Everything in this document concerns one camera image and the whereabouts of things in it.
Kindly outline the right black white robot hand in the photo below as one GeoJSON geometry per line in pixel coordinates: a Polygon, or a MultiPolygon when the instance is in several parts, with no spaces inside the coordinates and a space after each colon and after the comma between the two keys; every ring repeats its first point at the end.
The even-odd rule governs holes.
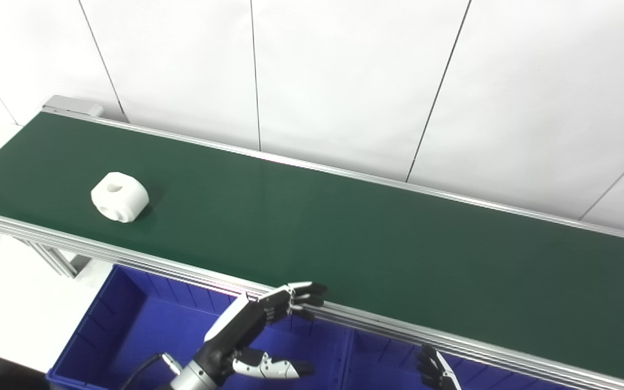
{"type": "Polygon", "coordinates": [[[421,344],[416,358],[417,370],[423,385],[431,389],[462,389],[453,368],[432,345],[421,344]]]}

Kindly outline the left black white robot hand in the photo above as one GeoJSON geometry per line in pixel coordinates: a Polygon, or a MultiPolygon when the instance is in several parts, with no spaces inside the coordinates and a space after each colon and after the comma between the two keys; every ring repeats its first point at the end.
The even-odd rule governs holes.
{"type": "Polygon", "coordinates": [[[290,316],[312,321],[306,306],[321,308],[327,287],[317,282],[290,282],[253,300],[242,293],[206,332],[203,345],[193,356],[201,378],[209,377],[218,387],[233,374],[272,380],[314,375],[314,363],[273,357],[250,344],[266,326],[290,316]]]}

